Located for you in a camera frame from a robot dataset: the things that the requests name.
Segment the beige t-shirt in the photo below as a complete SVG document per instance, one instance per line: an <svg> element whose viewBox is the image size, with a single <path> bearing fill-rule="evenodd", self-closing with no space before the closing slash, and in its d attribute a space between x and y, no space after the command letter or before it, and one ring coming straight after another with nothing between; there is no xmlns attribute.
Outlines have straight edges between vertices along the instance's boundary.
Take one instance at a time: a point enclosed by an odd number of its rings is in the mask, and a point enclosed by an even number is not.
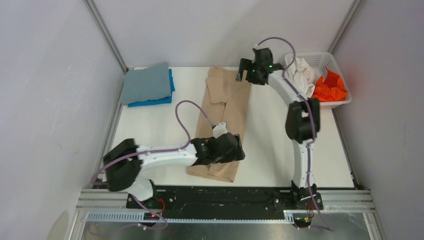
<svg viewBox="0 0 424 240"><path fill-rule="evenodd" d="M239 134L244 140L246 119L252 84L236 81L238 72L213 66L208 70L201 108L212 123L226 123L227 130ZM196 165L186 168L186 173L205 179L233 183L239 169L239 161Z"/></svg>

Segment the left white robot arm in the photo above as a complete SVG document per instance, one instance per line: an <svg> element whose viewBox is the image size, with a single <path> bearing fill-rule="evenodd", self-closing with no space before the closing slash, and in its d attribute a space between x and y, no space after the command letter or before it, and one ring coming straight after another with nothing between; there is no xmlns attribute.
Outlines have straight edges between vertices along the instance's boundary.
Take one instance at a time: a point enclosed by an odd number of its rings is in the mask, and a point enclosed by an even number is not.
<svg viewBox="0 0 424 240"><path fill-rule="evenodd" d="M106 185L110 192L127 192L145 207L157 204L158 195L151 179L141 173L169 166L208 166L245 159L241 137L230 132L221 136L191 139L188 145L147 147L128 138L103 157Z"/></svg>

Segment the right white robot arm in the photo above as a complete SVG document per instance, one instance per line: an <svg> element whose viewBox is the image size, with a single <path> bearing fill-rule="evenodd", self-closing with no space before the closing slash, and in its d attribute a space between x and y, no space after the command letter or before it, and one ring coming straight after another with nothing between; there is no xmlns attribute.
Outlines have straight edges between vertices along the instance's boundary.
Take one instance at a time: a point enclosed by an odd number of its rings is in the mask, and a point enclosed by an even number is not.
<svg viewBox="0 0 424 240"><path fill-rule="evenodd" d="M242 58L236 80L269 85L287 105L285 132L292 141L294 173L287 205L295 210L323 210L312 170L312 153L321 128L320 102L308 98L286 78L285 68L275 63L269 48L253 48L254 59Z"/></svg>

